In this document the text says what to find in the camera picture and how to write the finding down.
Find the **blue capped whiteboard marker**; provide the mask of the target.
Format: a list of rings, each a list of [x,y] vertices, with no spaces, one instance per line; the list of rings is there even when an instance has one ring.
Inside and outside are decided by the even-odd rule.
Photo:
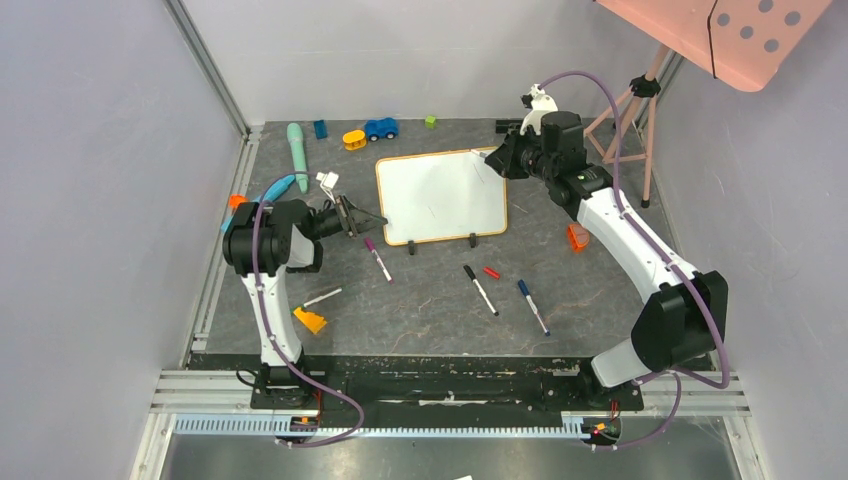
[[[517,285],[518,285],[518,288],[519,288],[522,296],[524,297],[529,308],[531,309],[534,317],[536,318],[536,320],[540,324],[544,335],[550,336],[551,335],[550,329],[546,325],[545,320],[543,319],[543,317],[541,315],[541,312],[539,311],[537,305],[535,304],[526,282],[523,279],[519,279],[518,282],[517,282]]]

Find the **red marker cap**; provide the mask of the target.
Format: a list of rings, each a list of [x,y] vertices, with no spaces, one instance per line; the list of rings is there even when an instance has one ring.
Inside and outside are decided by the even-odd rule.
[[[493,268],[491,268],[491,267],[485,266],[485,267],[483,268],[483,272],[484,272],[486,275],[488,275],[488,276],[492,277],[493,279],[500,279],[500,278],[501,278],[501,274],[500,274],[498,271],[496,271],[496,270],[494,270]]]

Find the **white whiteboard orange frame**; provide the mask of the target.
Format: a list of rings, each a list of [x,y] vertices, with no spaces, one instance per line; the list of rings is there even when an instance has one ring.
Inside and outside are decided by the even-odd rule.
[[[390,246],[468,239],[508,227],[506,180],[470,149],[382,158],[375,165]]]

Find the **purple capped whiteboard marker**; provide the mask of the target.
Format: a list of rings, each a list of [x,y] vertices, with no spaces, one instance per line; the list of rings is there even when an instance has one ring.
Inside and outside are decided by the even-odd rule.
[[[366,238],[364,239],[364,243],[365,243],[366,248],[368,249],[368,251],[369,251],[369,252],[372,254],[372,256],[374,257],[374,259],[375,259],[375,261],[376,261],[377,265],[379,266],[379,268],[380,268],[380,270],[381,270],[382,274],[384,275],[384,277],[385,277],[386,281],[387,281],[389,284],[392,284],[392,283],[393,283],[393,277],[391,276],[391,274],[390,274],[390,272],[389,272],[389,270],[388,270],[388,268],[387,268],[387,266],[386,266],[385,262],[383,261],[382,257],[381,257],[381,256],[380,256],[380,254],[378,253],[378,251],[377,251],[377,249],[376,249],[376,246],[375,246],[374,242],[373,242],[370,238],[366,237]]]

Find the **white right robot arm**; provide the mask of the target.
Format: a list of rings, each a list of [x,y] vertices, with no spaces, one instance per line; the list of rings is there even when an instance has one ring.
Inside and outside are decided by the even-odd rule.
[[[541,180],[551,200],[599,239],[643,301],[630,337],[590,362],[580,400],[602,408],[618,386],[713,351],[724,337],[728,284],[678,257],[636,214],[613,176],[587,161],[583,125],[568,111],[528,114],[485,158],[506,179]]]

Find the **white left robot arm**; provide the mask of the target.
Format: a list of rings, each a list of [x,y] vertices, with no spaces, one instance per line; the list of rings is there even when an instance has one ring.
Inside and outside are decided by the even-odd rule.
[[[290,407],[306,405],[313,379],[302,368],[303,345],[286,291],[292,273],[316,273],[323,262],[321,240],[336,234],[356,238],[388,220],[355,206],[346,196],[321,209],[302,200],[246,202],[237,207],[223,238],[223,257],[247,289],[260,335],[255,388],[275,390]]]

